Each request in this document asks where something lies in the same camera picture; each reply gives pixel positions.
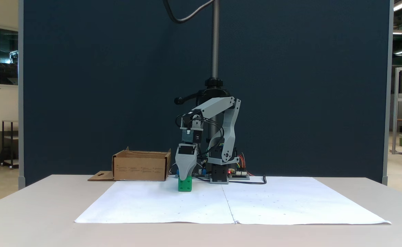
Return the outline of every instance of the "cardboard box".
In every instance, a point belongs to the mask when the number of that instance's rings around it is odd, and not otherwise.
[[[165,181],[171,168],[168,152],[130,151],[113,155],[112,171],[100,171],[88,181]]]

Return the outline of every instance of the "electrical wire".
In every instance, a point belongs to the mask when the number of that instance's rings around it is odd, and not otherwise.
[[[224,138],[225,130],[221,125],[219,125],[218,122],[213,121],[213,120],[208,119],[208,118],[205,118],[205,117],[195,117],[195,118],[191,119],[190,122],[187,125],[188,126],[187,129],[190,129],[190,124],[194,120],[199,120],[201,122],[206,122],[206,123],[208,123],[210,125],[215,125],[219,129],[219,131],[221,132],[221,137],[220,137],[219,141],[215,145],[213,145],[212,147],[207,149],[205,152],[198,154],[198,157],[202,157],[202,155],[210,153],[211,150],[215,149],[216,147],[218,147],[220,145],[221,140]]]
[[[177,23],[177,24],[182,24],[190,19],[192,19],[196,14],[198,14],[199,11],[203,10],[204,8],[206,8],[208,5],[210,5],[211,3],[213,3],[215,0],[210,0],[207,3],[204,3],[203,5],[201,5],[198,9],[196,9],[193,13],[189,14],[187,17],[184,17],[183,19],[177,19],[173,13],[172,13],[172,9],[169,5],[169,1],[168,0],[163,0],[163,4],[165,5],[166,11],[169,15],[169,18]]]
[[[198,178],[199,180],[202,180],[202,181],[210,182],[210,180],[202,179],[202,178],[199,178],[198,176],[194,176],[194,177]],[[265,185],[267,183],[267,181],[266,181],[266,175],[263,174],[262,182],[229,181],[229,183],[248,184],[248,185]]]
[[[265,185],[267,183],[265,174],[263,174],[263,176],[262,176],[262,181],[263,182],[229,181],[229,183],[248,184],[248,185]]]
[[[210,180],[202,179],[202,178],[200,178],[200,177],[198,177],[198,176],[194,176],[194,177],[195,177],[195,178],[198,178],[199,180],[202,180],[202,181],[210,182]]]
[[[175,124],[176,124],[176,126],[178,126],[178,127],[181,128],[181,125],[178,124],[178,119],[179,119],[180,117],[183,117],[184,115],[185,115],[185,114],[181,114],[181,115],[178,115],[178,116],[176,117],[176,119],[175,119]]]

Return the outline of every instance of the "colored wires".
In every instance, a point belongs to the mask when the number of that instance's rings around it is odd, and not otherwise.
[[[242,168],[244,170],[246,170],[246,162],[245,162],[245,155],[243,153],[240,153],[240,155],[238,155],[240,162],[242,163]],[[254,176],[251,173],[248,172],[248,170],[246,171],[248,173],[248,175],[250,176]]]

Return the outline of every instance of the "green cube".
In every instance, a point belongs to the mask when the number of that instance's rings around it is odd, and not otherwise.
[[[192,191],[192,176],[187,176],[185,180],[178,178],[178,191],[191,192]]]

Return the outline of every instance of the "table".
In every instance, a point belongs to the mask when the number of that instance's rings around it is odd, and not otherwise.
[[[90,177],[51,175],[1,199],[0,247],[175,247],[178,243],[191,247],[251,247],[256,243],[289,247],[402,247],[402,193],[366,178],[316,179],[393,225],[74,223],[114,183],[86,181]]]

